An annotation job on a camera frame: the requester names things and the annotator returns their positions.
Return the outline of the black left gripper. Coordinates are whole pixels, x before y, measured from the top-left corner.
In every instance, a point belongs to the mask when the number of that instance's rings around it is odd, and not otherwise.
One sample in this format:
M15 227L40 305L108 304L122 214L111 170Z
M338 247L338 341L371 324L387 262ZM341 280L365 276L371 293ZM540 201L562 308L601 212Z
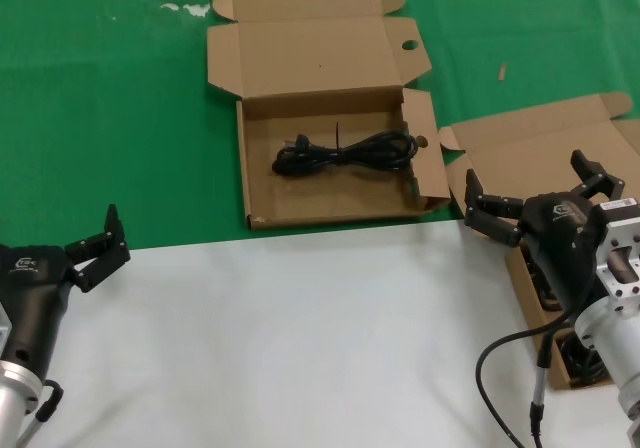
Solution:
M92 291L131 259L110 204L102 233L56 246L1 247L1 305L11 330L1 359L34 374L49 370L72 284Z

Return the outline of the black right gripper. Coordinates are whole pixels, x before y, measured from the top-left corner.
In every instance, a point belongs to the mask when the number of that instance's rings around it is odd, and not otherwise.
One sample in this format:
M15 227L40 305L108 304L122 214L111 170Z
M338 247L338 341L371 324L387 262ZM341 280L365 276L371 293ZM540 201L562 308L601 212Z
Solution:
M603 194L619 200L625 182L574 150L571 166L580 183L571 191L527 199L486 194L473 169L466 172L464 223L488 238L516 247L523 233L531 258L542 271L562 308L580 313L602 297L596 280L596 239L587 227L594 207L591 198Z

